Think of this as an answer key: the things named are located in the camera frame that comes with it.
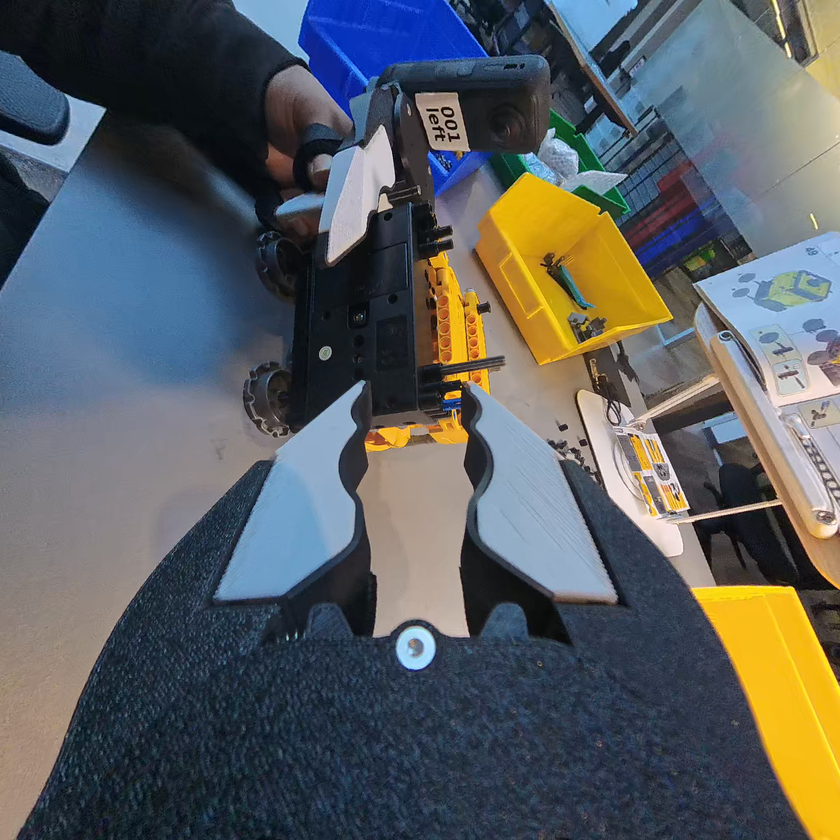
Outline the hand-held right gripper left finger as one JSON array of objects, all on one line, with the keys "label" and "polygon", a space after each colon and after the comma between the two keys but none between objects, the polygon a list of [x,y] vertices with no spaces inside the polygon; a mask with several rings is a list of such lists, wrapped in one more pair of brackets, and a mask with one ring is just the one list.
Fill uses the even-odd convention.
[{"label": "hand-held right gripper left finger", "polygon": [[342,478],[370,426],[359,381],[275,453],[214,594],[215,603],[292,596],[337,561],[357,535],[359,478]]}]

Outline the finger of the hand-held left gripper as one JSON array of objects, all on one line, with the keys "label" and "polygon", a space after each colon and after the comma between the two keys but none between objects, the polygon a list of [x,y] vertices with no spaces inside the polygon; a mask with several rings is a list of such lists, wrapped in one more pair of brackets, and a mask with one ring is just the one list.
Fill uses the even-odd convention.
[{"label": "finger of the hand-held left gripper", "polygon": [[391,189],[395,180],[392,145],[383,125],[365,145],[353,145],[334,155],[322,205],[327,266],[337,265],[364,240],[381,194]]},{"label": "finger of the hand-held left gripper", "polygon": [[313,217],[319,221],[325,197],[323,193],[306,192],[285,199],[276,208],[276,220],[290,222],[301,217]]}]

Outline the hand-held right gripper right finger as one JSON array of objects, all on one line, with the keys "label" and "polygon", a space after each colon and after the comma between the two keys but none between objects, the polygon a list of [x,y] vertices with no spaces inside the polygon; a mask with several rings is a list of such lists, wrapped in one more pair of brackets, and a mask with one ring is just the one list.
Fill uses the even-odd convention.
[{"label": "hand-held right gripper right finger", "polygon": [[461,396],[473,487],[467,533],[488,559],[553,603],[617,604],[554,449],[478,385]]}]

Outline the white plastic bag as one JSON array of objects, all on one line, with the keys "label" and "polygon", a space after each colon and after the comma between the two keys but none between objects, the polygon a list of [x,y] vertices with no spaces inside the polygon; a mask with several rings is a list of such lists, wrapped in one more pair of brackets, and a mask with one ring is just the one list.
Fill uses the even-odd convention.
[{"label": "white plastic bag", "polygon": [[524,155],[522,159],[528,172],[569,193],[585,187],[603,196],[627,179],[625,173],[581,170],[579,154],[560,139],[555,128],[546,132],[537,153]]}]

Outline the grey desk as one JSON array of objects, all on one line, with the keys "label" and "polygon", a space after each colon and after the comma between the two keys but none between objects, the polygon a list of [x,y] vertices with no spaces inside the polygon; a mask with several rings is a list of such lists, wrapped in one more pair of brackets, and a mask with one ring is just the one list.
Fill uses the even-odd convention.
[{"label": "grey desk", "polygon": [[281,444],[243,407],[293,321],[255,241],[179,135],[108,116],[2,289],[2,838],[142,583]]}]

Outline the person's left hand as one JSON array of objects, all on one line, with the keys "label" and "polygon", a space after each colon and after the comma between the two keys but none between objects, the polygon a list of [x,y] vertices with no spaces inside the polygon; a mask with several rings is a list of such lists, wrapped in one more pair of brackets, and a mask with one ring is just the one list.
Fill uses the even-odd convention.
[{"label": "person's left hand", "polygon": [[293,159],[312,124],[329,126],[342,137],[353,131],[348,115],[320,81],[300,65],[290,66],[270,80],[264,98],[264,114],[268,139],[266,168],[285,189],[291,189],[295,184]]}]

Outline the open instruction booklet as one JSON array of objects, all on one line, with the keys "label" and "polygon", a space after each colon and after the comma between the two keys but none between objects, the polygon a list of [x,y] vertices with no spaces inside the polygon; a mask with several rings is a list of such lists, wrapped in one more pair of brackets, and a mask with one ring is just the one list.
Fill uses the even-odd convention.
[{"label": "open instruction booklet", "polygon": [[738,339],[772,404],[838,393],[838,233],[701,280],[696,290]]}]

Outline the yellow grey sticker sheet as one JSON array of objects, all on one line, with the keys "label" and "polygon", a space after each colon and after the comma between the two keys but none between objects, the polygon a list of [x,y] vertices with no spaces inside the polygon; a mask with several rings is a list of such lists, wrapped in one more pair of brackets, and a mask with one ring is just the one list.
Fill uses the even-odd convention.
[{"label": "yellow grey sticker sheet", "polygon": [[660,436],[628,426],[613,431],[616,465],[647,515],[656,520],[688,516],[690,504]]}]

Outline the small red black parts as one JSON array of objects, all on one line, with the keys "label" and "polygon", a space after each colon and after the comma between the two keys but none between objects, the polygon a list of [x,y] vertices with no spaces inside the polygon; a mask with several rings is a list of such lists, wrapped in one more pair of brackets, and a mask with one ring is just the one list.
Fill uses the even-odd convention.
[{"label": "small red black parts", "polygon": [[554,423],[557,428],[558,437],[549,437],[546,439],[546,443],[560,459],[577,464],[588,477],[601,484],[601,473],[597,466],[594,465],[588,439],[582,436],[571,437],[570,427],[567,423],[562,423],[558,419]]}]

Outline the person's left forearm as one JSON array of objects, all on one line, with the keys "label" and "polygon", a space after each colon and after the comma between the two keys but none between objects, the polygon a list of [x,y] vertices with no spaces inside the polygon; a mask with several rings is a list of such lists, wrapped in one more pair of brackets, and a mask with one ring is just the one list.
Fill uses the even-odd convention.
[{"label": "person's left forearm", "polygon": [[224,1],[2,1],[1,42],[53,87],[178,130],[242,181],[267,176],[271,79],[302,66]]}]

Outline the yellow plastic bin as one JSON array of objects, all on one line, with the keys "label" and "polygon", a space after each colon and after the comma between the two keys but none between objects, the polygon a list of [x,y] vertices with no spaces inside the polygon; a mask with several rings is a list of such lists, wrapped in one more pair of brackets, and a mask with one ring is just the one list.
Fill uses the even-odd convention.
[{"label": "yellow plastic bin", "polygon": [[839,688],[791,587],[697,587],[808,836],[839,838]]},{"label": "yellow plastic bin", "polygon": [[[602,349],[672,319],[608,213],[537,176],[522,174],[481,218],[476,253],[538,364]],[[565,257],[603,335],[578,343],[572,304],[541,267]]]}]

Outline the blue plastic bin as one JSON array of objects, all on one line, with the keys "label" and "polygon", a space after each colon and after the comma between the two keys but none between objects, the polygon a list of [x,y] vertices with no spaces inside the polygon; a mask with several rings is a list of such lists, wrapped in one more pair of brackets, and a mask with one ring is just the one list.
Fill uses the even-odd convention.
[{"label": "blue plastic bin", "polygon": [[446,1],[310,1],[298,43],[345,112],[392,64],[487,56]]}]

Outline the yellow toy block robot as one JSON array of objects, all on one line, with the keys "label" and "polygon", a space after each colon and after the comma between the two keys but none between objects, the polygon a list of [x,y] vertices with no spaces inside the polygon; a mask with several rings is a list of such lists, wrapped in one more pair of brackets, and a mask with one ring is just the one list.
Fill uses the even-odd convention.
[{"label": "yellow toy block robot", "polygon": [[274,230],[258,239],[259,277],[295,305],[288,361],[256,366],[244,385],[245,411],[273,438],[300,432],[353,385],[371,390],[370,452],[428,436],[458,445],[466,384],[490,391],[484,315],[490,304],[463,289],[449,263],[453,229],[418,189],[395,194],[363,241],[327,266],[326,237],[301,246]]}]

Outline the grey-green tool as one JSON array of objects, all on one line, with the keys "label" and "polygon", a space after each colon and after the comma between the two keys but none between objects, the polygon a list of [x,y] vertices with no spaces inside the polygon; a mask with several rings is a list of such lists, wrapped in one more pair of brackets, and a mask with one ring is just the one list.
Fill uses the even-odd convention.
[{"label": "grey-green tool", "polygon": [[595,305],[585,300],[566,262],[565,257],[549,252],[541,259],[540,265],[569,298],[572,310],[567,317],[567,323],[577,342],[584,343],[603,335],[606,318],[593,314]]}]

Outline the white stand pole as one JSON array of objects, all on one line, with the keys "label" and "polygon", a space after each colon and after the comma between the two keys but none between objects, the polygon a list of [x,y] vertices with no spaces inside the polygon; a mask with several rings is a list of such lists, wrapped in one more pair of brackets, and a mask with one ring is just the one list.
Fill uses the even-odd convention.
[{"label": "white stand pole", "polygon": [[735,507],[725,507],[716,511],[703,512],[692,516],[686,516],[677,520],[678,524],[688,524],[694,522],[701,522],[716,518],[725,518],[729,516],[738,516],[746,513],[757,512],[761,510],[771,509],[782,506],[783,502],[780,499],[763,500],[760,502],[750,503],[748,505],[741,505]]},{"label": "white stand pole", "polygon": [[693,403],[701,394],[715,389],[720,384],[719,379],[714,375],[705,376],[699,381],[694,382],[680,391],[677,391],[667,399],[653,406],[644,413],[635,416],[624,423],[625,427],[634,428],[637,431],[642,431],[649,421],[653,421],[657,417],[667,415],[676,410],[679,406],[685,403]]}]

